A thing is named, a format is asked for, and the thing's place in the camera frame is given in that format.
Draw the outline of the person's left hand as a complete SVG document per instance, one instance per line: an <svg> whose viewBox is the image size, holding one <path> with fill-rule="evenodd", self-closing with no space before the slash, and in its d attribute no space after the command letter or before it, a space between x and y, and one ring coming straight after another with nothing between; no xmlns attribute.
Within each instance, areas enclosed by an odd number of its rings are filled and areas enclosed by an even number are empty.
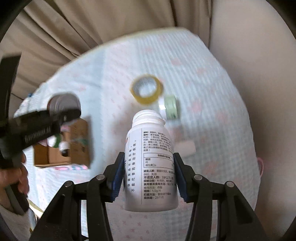
<svg viewBox="0 0 296 241"><path fill-rule="evenodd" d="M1 206L7 210L13 209L9 197L5 191L7 186L18 183L18 190L20 193L28 194L29 192L28 172L24 166L25 162L26 156L24 153L22 153L22 165L20 168L1 170Z"/></svg>

